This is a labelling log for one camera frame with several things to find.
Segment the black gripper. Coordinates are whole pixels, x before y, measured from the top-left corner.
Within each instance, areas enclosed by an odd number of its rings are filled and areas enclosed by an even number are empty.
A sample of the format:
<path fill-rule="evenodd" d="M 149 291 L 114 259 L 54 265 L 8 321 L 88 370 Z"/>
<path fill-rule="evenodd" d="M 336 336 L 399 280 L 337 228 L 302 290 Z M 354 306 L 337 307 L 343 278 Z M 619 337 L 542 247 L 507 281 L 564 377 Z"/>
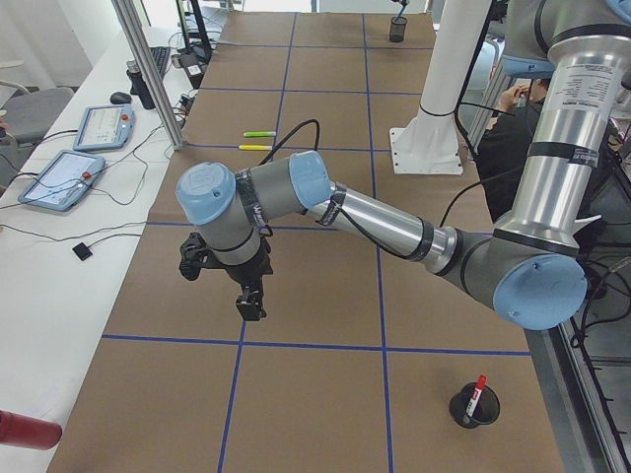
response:
<path fill-rule="evenodd" d="M 251 295 L 241 294 L 236 299 L 236 308 L 244 321 L 256 321 L 267 316 L 263 306 L 262 278 L 273 274 L 270 252 L 271 246 L 267 239 L 261 238 L 258 250 L 250 260 L 225 267 L 229 277 L 239 283 L 243 291 L 245 288 L 251 291 Z"/>

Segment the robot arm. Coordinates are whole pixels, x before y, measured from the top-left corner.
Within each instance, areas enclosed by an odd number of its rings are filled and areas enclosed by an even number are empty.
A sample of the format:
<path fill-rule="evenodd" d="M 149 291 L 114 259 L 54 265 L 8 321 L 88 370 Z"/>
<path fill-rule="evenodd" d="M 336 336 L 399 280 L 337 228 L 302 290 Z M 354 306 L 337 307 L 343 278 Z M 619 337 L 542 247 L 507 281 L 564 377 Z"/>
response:
<path fill-rule="evenodd" d="M 176 197 L 195 230 L 181 246 L 181 275 L 220 269 L 242 288 L 246 320 L 265 316 L 262 279 L 272 271 L 262 228 L 290 213 L 370 240 L 440 276 L 502 318 L 530 330 L 572 317 L 588 281 L 577 262 L 579 208 L 624 77 L 630 71 L 626 1 L 515 1 L 507 56 L 549 60 L 553 74 L 512 209 L 491 236 L 402 212 L 328 178 L 319 153 L 232 172 L 188 169 Z"/>

